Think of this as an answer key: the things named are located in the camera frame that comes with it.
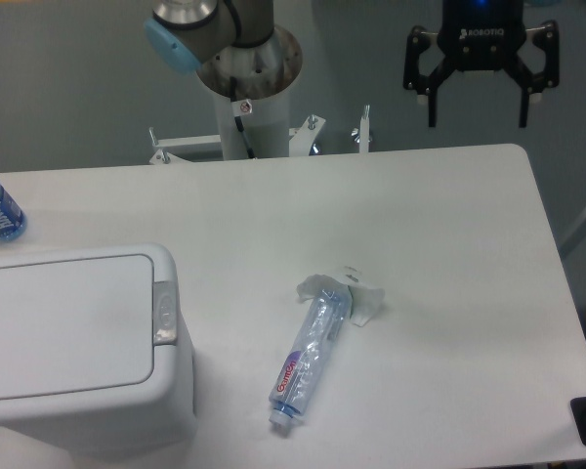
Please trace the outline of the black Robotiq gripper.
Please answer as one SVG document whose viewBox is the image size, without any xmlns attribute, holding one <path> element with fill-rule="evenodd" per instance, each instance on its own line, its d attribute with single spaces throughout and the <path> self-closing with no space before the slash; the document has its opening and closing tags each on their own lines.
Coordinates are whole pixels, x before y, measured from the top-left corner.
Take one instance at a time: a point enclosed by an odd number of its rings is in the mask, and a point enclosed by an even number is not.
<svg viewBox="0 0 586 469">
<path fill-rule="evenodd" d="M 545 55 L 539 72 L 532 72 L 519 56 L 526 41 Z M 443 58 L 429 74 L 423 74 L 420 58 L 433 45 Z M 522 90 L 519 127 L 525 128 L 531 97 L 560 84 L 558 23 L 544 21 L 525 28 L 522 1 L 447 0 L 442 3 L 439 32 L 416 25 L 408 34 L 402 84 L 427 99 L 428 125 L 435 127 L 438 90 L 454 71 L 502 68 Z"/>
</svg>

